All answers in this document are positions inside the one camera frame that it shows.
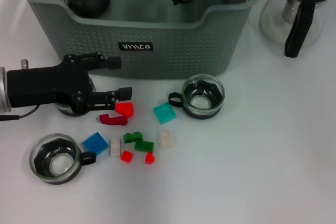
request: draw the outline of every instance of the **white table surface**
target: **white table surface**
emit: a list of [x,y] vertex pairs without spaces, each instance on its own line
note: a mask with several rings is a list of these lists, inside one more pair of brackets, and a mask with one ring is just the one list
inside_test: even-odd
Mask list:
[[[125,127],[81,118],[43,105],[26,119],[0,123],[0,223],[283,224],[335,223],[336,0],[320,38],[297,59],[266,41],[253,8],[228,70],[219,78],[225,105],[198,121],[175,109],[159,125],[153,107],[180,91],[183,80],[149,81],[93,75],[98,91],[133,87],[135,116]],[[7,71],[57,65],[47,37],[25,0],[0,0],[0,66]],[[14,109],[23,114],[31,108]],[[53,186],[28,165],[41,137],[65,133],[81,143],[95,132],[107,140],[141,131],[156,141],[160,129],[176,137],[156,149],[147,166],[136,153],[126,164],[108,151],[71,182]]]

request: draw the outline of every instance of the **black cup handle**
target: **black cup handle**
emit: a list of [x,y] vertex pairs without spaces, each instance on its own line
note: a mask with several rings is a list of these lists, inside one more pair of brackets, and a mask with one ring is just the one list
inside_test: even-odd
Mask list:
[[91,165],[96,162],[96,154],[94,152],[83,152],[80,155],[82,165]]
[[[173,101],[172,99],[173,98],[178,98],[180,99],[181,101],[180,102],[176,102],[176,101]],[[183,103],[182,103],[182,95],[180,93],[171,93],[169,94],[168,96],[168,102],[171,106],[175,106],[175,107],[182,107]]]
[[315,2],[303,0],[285,43],[285,56],[296,58],[313,22]]

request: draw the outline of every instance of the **red lego brick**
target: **red lego brick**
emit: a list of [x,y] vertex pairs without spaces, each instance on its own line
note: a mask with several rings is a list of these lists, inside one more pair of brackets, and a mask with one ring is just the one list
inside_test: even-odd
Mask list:
[[117,116],[110,118],[108,114],[100,115],[99,120],[102,124],[106,125],[126,125],[128,123],[126,116]]
[[148,165],[151,165],[155,162],[155,157],[153,156],[153,153],[148,152],[146,155],[145,163]]
[[128,151],[124,151],[120,156],[120,159],[128,164],[131,162],[132,158],[133,158],[133,154]]
[[133,103],[131,102],[126,102],[126,103],[117,103],[115,105],[115,110],[117,113],[126,116],[127,118],[130,118],[133,116],[134,111],[133,111]]

